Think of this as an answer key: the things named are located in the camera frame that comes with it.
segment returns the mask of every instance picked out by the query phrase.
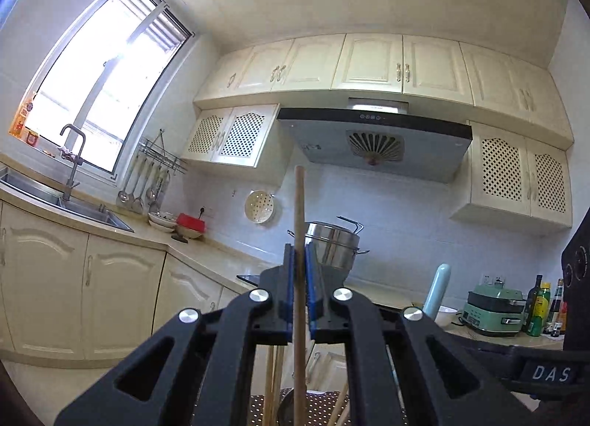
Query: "light blue utensil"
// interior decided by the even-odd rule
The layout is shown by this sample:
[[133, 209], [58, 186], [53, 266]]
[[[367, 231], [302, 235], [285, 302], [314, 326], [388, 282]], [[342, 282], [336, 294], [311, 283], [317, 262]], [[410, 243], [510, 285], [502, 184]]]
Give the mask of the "light blue utensil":
[[430, 285], [430, 291], [424, 301], [424, 307], [422, 308], [424, 314], [431, 317], [433, 320], [438, 314], [438, 309], [441, 307], [443, 302], [443, 296], [447, 290], [448, 281], [451, 278], [451, 267], [448, 264], [441, 264], [436, 275], [434, 275], [433, 283]]

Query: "green electric cooker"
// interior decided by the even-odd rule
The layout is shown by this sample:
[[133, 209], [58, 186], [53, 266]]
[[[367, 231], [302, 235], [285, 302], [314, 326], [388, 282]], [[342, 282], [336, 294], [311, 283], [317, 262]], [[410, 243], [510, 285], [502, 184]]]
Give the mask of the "green electric cooker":
[[469, 292], [461, 321], [486, 336], [514, 336], [524, 319], [526, 300], [519, 290], [480, 284]]

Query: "dish drying rack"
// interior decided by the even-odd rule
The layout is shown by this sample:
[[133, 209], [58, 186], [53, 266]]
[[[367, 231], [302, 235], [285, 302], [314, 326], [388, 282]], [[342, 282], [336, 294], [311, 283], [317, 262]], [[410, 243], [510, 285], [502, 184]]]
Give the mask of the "dish drying rack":
[[187, 172], [187, 167], [185, 166], [186, 163], [178, 156], [166, 151], [163, 134], [164, 130], [160, 128], [160, 133], [158, 133], [154, 140], [150, 140], [149, 138], [142, 136], [139, 140], [139, 151], [144, 155], [153, 158], [158, 163], [164, 165], [172, 173], [181, 172], [182, 174], [185, 174]]

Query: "red container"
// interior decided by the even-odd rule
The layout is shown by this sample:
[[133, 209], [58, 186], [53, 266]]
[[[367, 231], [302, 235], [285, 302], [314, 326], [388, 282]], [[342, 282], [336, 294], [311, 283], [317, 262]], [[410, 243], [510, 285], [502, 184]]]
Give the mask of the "red container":
[[184, 226], [185, 228], [190, 228], [199, 231], [200, 233], [205, 232], [205, 222], [203, 220], [199, 220], [195, 217], [190, 217], [189, 215], [185, 215], [184, 213], [178, 215], [176, 223], [181, 226]]

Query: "stainless steel sink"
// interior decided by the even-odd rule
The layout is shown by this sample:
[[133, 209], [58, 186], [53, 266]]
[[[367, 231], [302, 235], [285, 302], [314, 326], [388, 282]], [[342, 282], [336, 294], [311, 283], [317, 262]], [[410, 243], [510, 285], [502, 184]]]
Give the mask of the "stainless steel sink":
[[63, 199], [61, 191], [50, 188], [10, 168], [5, 167], [0, 170], [0, 182], [63, 211], [68, 211], [79, 217], [104, 225], [133, 232], [117, 215], [104, 206], [96, 206], [72, 197], [70, 197], [69, 201], [66, 201]]

